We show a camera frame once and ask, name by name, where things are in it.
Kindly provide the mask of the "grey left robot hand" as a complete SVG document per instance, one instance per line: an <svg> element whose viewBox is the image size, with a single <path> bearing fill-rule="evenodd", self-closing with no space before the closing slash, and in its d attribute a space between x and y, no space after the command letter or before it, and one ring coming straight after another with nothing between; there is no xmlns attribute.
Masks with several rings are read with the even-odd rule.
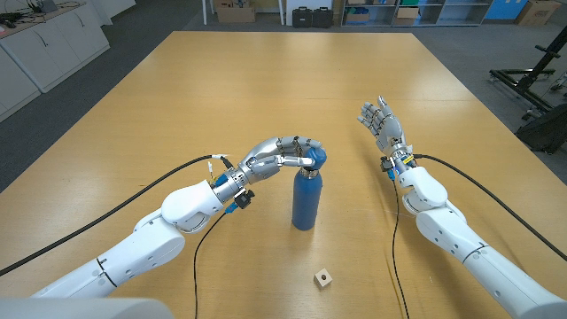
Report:
<svg viewBox="0 0 567 319"><path fill-rule="evenodd" d="M320 151L322 143L304 136L271 137L256 146L238 163L248 183L268 179L280 167L314 168L317 162L309 151Z"/></svg>

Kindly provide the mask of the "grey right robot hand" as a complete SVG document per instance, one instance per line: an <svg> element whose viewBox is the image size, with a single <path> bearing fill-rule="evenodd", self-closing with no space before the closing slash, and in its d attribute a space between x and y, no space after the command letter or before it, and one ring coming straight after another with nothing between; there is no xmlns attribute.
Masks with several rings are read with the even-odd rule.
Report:
<svg viewBox="0 0 567 319"><path fill-rule="evenodd" d="M399 149L406 150L407 143L401 123L382 96L377 98L375 105L364 103L358 121L376 139L377 147L384 155L392 156Z"/></svg>

